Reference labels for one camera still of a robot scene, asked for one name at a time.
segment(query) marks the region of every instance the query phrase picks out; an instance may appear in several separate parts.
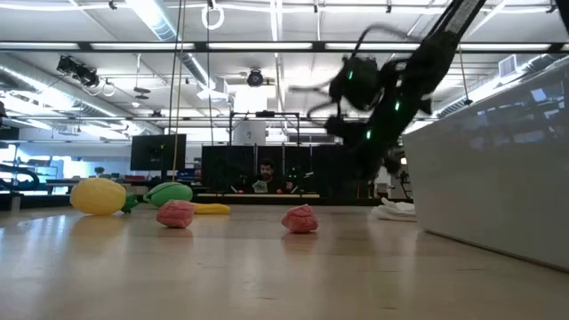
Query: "ceiling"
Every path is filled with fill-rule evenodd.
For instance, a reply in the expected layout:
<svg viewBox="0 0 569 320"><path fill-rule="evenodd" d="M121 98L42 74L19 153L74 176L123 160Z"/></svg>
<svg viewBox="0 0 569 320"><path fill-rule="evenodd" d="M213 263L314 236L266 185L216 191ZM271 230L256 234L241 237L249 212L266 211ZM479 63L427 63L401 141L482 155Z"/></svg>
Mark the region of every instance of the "ceiling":
<svg viewBox="0 0 569 320"><path fill-rule="evenodd" d="M108 1L86 0L46 0L46 1L0 1L0 4L16 4L22 8L35 10L2 9L0 5L0 41L75 41L75 42L115 42L115 41L156 41L156 36L147 25L123 1L116 1L118 10L104 8ZM410 36L423 37L429 32L438 14L426 8L444 7L446 0L392 0L392 13L385 13L387 0L283 0L282 23L276 28L278 41L351 41L355 42L360 33L370 24L387 23L399 28ZM497 5L506 5L489 20L484 21L489 12ZM168 7L167 14L174 24L178 19L179 1L164 1ZM269 0L223 1L218 4L234 5L248 8L248 11L224 9L225 20L222 25L208 32L202 23L202 8L186 9L184 25L185 41L273 41ZM314 13L313 6L321 9ZM101 4L101 9L89 6ZM205 4L205 1L188 1L187 4ZM60 8L66 6L73 11L43 11L47 7ZM78 10L82 6L87 10ZM414 8L415 12L405 12L404 8ZM548 14L549 0L489 0L486 11L481 12L467 32L464 41L476 42L546 42L565 43L569 39L561 19L557 13ZM372 32L366 38L369 41L400 41L400 39L381 32ZM43 70L45 73L60 76L56 66L60 55L56 52L18 52L9 53L12 57ZM377 61L385 61L391 54L374 54ZM104 100L121 108L126 114L148 116L153 110L161 110L167 116L171 102L169 83L172 79L172 54L145 53L140 58L140 79L138 86L149 88L152 93L148 100L136 100L137 94L132 89L136 84L137 58L131 53L74 53L73 57L89 67L97 68L100 76L107 78L116 87L116 93L107 97L99 94L95 99ZM197 53L197 61L209 70L212 75L227 79L229 91L242 88L243 73L251 68L260 68L262 74L276 78L276 59L273 53ZM341 67L340 53L281 53L282 85L318 84L334 76ZM504 54L467 54L463 57L462 70L460 58L457 56L446 79L435 92L435 102L447 100L463 92L462 72L467 84L488 77L497 70L498 61ZM179 78L174 78L174 96L176 109L177 94L180 90L181 116L209 116L209 103L199 99L196 81L185 68L181 69L183 80L178 86ZM61 81L74 86L77 83L70 78ZM275 88L267 89L268 109L277 111ZM291 93L284 95L283 110L301 112L322 101L320 96L312 93ZM141 105L137 108L133 102ZM227 115L228 103L212 104L212 115Z"/></svg>

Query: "computer monitor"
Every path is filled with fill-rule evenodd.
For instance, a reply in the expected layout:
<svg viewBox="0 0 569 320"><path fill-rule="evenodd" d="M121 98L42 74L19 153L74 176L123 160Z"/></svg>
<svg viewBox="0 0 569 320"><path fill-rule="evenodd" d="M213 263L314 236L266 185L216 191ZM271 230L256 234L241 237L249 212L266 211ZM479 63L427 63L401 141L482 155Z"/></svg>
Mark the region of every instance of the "computer monitor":
<svg viewBox="0 0 569 320"><path fill-rule="evenodd" d="M185 169L186 135L151 135L132 137L131 171L160 171L163 177L171 170L176 153L176 170Z"/></svg>

